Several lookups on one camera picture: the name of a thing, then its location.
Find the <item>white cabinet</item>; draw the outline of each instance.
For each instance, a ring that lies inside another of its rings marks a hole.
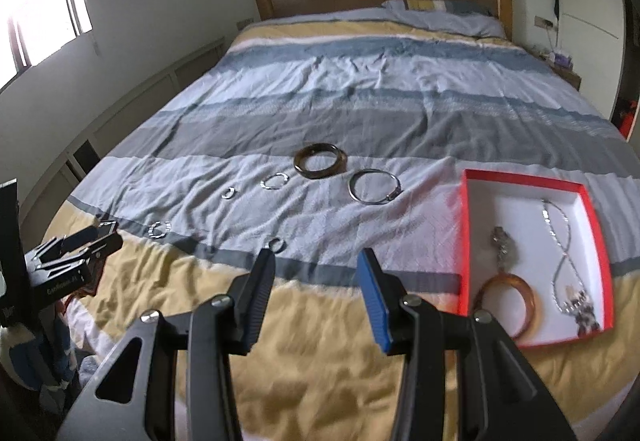
[[[94,132],[95,151],[100,157],[106,156],[176,94],[177,89],[168,75],[144,89]]]
[[[222,49],[217,46],[175,69],[178,87],[183,90],[193,84],[205,72],[212,69],[222,58]]]
[[[25,253],[42,242],[51,219],[77,185],[78,180],[66,165],[53,176],[20,225],[20,238]]]
[[[622,73],[624,1],[560,0],[558,41],[582,77],[580,92],[608,119]]]
[[[574,71],[582,77],[580,93],[609,117],[620,81],[623,49],[619,40],[581,20],[561,18],[562,48],[574,56]]]

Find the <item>amber bangle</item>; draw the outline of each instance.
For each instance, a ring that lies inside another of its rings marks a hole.
[[[322,170],[307,170],[304,162],[320,152],[331,152],[335,155],[335,163],[329,168]],[[298,150],[293,157],[293,166],[302,177],[307,179],[324,179],[341,172],[347,164],[347,154],[331,143],[313,143],[305,148]]]
[[[533,322],[533,316],[536,314],[536,300],[534,298],[533,290],[529,284],[517,275],[513,275],[512,273],[498,273],[498,275],[491,277],[482,284],[482,287],[480,288],[480,291],[478,291],[478,294],[476,294],[476,298],[474,300],[474,311],[482,309],[482,299],[484,298],[484,294],[490,287],[496,285],[507,285],[513,287],[518,293],[520,293],[520,296],[524,301],[524,322],[520,326],[520,330],[511,337],[513,340],[517,340],[529,330],[531,323]]]

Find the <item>striped duvet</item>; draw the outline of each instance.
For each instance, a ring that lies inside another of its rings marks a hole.
[[[347,172],[297,175],[293,154],[316,141],[342,148]],[[379,207],[353,201],[350,172],[367,167],[397,175],[402,195]],[[386,440],[401,360],[373,342],[354,287],[356,254],[373,247],[408,291],[455,310],[465,168],[589,189],[612,263],[615,327],[526,355],[579,438],[593,440],[640,371],[640,162],[524,50],[383,9],[250,27],[219,65],[92,170],[47,236],[116,218],[124,247],[108,260],[97,296],[71,302],[72,336],[103,356],[143,310],[191,310],[225,291],[269,238],[282,237],[260,341],[232,360],[242,428],[274,441]],[[289,183],[261,188],[276,172]],[[228,186],[239,193],[226,201]],[[155,221],[172,231],[152,241],[146,231]],[[455,400],[451,365],[447,404]],[[456,414],[447,411],[447,440]]]

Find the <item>metal bolt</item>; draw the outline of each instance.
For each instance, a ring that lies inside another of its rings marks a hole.
[[[491,313],[489,311],[479,309],[474,313],[474,319],[480,324],[489,324],[494,318],[491,316]]]
[[[218,295],[211,301],[213,307],[220,307],[231,303],[231,297],[227,295]]]
[[[422,299],[417,295],[404,295],[401,302],[409,307],[418,307],[422,303]]]
[[[157,309],[147,309],[142,315],[140,315],[140,320],[142,320],[145,324],[151,324],[153,322],[157,322],[160,317],[160,312]]]

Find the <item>nightstand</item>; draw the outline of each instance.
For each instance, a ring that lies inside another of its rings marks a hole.
[[[551,67],[552,71],[555,72],[560,78],[562,78],[565,82],[571,85],[575,90],[580,90],[580,84],[582,83],[582,78],[573,71],[569,69],[564,69],[558,67],[556,65],[552,65],[549,62],[545,62],[549,67]]]

